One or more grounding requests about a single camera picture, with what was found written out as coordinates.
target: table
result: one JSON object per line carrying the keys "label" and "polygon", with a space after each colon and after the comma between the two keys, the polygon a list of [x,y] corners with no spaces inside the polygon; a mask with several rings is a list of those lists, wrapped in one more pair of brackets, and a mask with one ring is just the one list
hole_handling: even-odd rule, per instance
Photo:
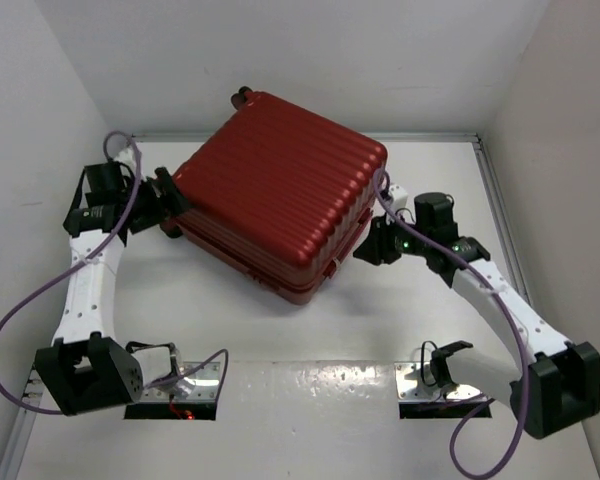
{"label": "table", "polygon": [[[438,140],[450,139],[384,137],[392,180],[412,196],[452,194],[461,233],[481,241],[515,277],[506,268],[515,257],[498,236],[506,230],[492,215],[494,192],[476,160],[479,144]],[[199,145],[144,139],[144,169],[173,171]],[[393,362],[414,360],[426,339],[440,345],[468,340],[507,358],[486,323],[418,258],[383,267],[348,259],[309,305],[298,307],[186,240],[153,229],[130,238],[115,311],[121,344],[175,341],[189,360],[229,349],[217,421],[122,420],[122,409],[37,416],[28,442],[26,428],[20,433],[24,457],[10,459],[22,462],[17,479],[461,478],[448,453],[457,420],[400,420]],[[43,405],[53,400],[47,395]],[[464,465],[475,472],[490,468],[514,425],[501,405],[493,407],[492,419],[470,422],[459,441]],[[576,425],[543,441],[525,436],[498,478],[598,476]]]}

